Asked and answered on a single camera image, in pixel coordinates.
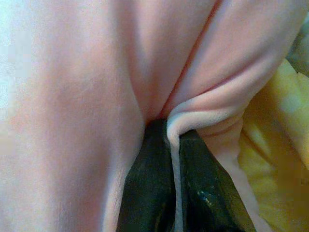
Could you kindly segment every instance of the dark green object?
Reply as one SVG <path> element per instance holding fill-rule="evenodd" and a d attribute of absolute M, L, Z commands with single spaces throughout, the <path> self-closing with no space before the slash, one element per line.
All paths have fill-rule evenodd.
<path fill-rule="evenodd" d="M 117 232 L 171 232 L 175 184 L 166 121 L 152 122 L 124 187 Z"/>
<path fill-rule="evenodd" d="M 124 187 L 117 232 L 173 232 L 175 185 L 166 121 L 146 129 Z M 195 130 L 180 137 L 184 232 L 255 232 L 229 176 Z"/>

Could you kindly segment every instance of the pink blanket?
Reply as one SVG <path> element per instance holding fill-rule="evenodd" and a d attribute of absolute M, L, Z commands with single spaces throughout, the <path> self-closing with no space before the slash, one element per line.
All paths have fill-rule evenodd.
<path fill-rule="evenodd" d="M 0 62 L 11 65 L 14 87 L 1 122 L 1 232 L 114 231 L 145 125 L 161 117 L 169 119 L 175 231 L 178 138 L 199 128 L 257 231 L 270 231 L 237 164 L 241 116 L 287 54 L 308 1 L 8 4 Z"/>

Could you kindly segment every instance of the yellow fabric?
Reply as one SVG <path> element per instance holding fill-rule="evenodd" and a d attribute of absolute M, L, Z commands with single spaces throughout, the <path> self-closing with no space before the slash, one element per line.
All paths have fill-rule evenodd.
<path fill-rule="evenodd" d="M 239 164 L 276 232 L 309 232 L 309 78 L 284 60 L 243 117 Z"/>

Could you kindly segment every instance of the yellow patterned fabric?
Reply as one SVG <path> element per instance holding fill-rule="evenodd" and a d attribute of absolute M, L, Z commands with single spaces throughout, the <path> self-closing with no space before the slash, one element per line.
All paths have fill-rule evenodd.
<path fill-rule="evenodd" d="M 309 78 L 284 60 L 243 117 L 239 164 L 276 232 L 309 231 Z"/>

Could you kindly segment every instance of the pink fleece fabric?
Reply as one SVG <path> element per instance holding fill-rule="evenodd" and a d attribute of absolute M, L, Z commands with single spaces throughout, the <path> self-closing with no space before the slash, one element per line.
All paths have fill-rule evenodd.
<path fill-rule="evenodd" d="M 113 232 L 144 128 L 200 129 L 258 232 L 237 164 L 241 115 L 287 54 L 306 0 L 12 1 L 1 121 L 1 232 Z"/>

